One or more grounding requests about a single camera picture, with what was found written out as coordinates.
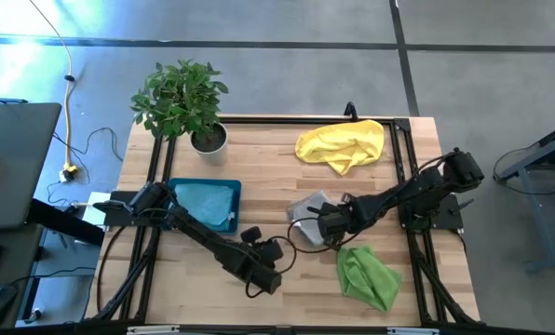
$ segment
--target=desk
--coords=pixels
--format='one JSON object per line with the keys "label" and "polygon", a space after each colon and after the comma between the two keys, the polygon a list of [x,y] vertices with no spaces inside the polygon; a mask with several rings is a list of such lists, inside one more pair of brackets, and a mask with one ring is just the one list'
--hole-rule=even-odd
{"label": "desk", "polygon": [[[418,164],[440,155],[433,118],[411,118]],[[229,158],[221,167],[207,166],[193,151],[188,138],[176,143],[171,177],[237,179],[242,181],[239,232],[258,225],[265,238],[286,234],[285,208],[316,190],[325,190],[337,201],[343,192],[380,193],[397,184],[391,139],[377,162],[352,167],[340,177],[327,164],[306,164],[294,154],[301,133],[317,125],[229,124]],[[137,191],[146,180],[154,139],[141,126],[134,126],[118,183],[118,190]],[[156,180],[161,180],[166,146],[160,152]],[[408,162],[403,151],[403,161]],[[117,291],[127,275],[135,235],[128,228],[112,246],[102,275],[102,304]],[[112,233],[104,238],[105,250]],[[294,242],[307,247],[299,235]],[[466,256],[457,236],[433,231],[440,278],[465,311],[478,319]],[[342,296],[335,254],[299,254],[293,269],[284,274],[282,286],[271,296],[249,299],[244,284],[222,270],[213,256],[196,242],[179,233],[162,234],[156,258],[147,323],[239,324],[299,326],[415,326],[419,325],[412,269],[405,233],[399,228],[398,213],[390,210],[351,246],[371,245],[375,255],[403,275],[398,298],[389,313]],[[291,261],[291,250],[282,245],[284,258],[277,268]],[[141,292],[138,282],[133,295],[131,316]],[[429,311],[434,314],[430,287],[426,286]],[[87,317],[96,314],[96,288],[91,290]]]}

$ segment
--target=blue tray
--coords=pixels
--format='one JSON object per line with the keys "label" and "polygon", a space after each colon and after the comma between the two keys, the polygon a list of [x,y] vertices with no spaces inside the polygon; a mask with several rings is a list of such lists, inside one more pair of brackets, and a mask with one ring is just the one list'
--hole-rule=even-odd
{"label": "blue tray", "polygon": [[212,179],[194,179],[194,178],[172,178],[168,182],[168,187],[172,190],[178,184],[186,183],[199,183],[215,186],[225,186],[234,190],[234,196],[232,197],[232,211],[234,212],[234,218],[228,224],[228,229],[222,232],[216,232],[222,235],[234,235],[238,229],[238,219],[240,216],[240,193],[242,191],[242,183],[240,181],[232,180],[212,180]]}

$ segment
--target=white flower pot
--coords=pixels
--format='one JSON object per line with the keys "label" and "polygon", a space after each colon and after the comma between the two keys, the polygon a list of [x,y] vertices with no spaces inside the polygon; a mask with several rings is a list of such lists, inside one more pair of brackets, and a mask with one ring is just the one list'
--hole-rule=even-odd
{"label": "white flower pot", "polygon": [[193,144],[193,137],[195,134],[191,134],[191,146],[193,149],[201,156],[201,158],[208,164],[219,166],[222,165],[228,158],[228,129],[226,129],[222,124],[217,124],[223,129],[225,133],[225,140],[223,141],[222,146],[214,150],[212,152],[203,152],[199,151],[195,145]]}

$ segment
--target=laptop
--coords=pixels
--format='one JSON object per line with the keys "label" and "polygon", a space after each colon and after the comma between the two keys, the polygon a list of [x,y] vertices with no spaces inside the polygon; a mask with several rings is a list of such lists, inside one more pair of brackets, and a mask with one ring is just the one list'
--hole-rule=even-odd
{"label": "laptop", "polygon": [[25,223],[61,106],[0,105],[0,229]]}

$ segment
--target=green leaves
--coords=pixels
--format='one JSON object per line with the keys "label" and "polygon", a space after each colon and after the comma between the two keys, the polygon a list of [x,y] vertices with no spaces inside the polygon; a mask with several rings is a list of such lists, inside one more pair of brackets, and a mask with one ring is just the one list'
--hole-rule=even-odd
{"label": "green leaves", "polygon": [[156,72],[148,75],[143,89],[130,98],[134,122],[143,123],[156,137],[174,138],[192,132],[200,136],[211,132],[220,120],[218,96],[228,93],[228,87],[211,78],[221,72],[210,63],[178,60],[178,64],[156,63]]}

